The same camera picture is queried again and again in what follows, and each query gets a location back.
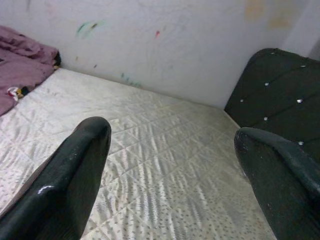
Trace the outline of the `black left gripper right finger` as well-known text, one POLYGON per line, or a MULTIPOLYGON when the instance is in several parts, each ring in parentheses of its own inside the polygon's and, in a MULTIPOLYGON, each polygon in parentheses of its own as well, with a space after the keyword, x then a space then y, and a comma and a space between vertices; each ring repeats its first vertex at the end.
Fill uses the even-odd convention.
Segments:
POLYGON ((320 166, 296 143, 242 127, 234 137, 238 161, 278 240, 320 238, 320 166))

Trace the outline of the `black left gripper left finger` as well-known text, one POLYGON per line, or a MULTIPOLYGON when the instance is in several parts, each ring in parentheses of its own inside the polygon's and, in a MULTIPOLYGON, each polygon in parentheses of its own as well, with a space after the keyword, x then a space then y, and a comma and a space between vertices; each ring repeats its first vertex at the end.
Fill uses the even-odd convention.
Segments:
POLYGON ((80 122, 1 212, 1 239, 80 239, 100 188, 111 135, 103 117, 80 122))

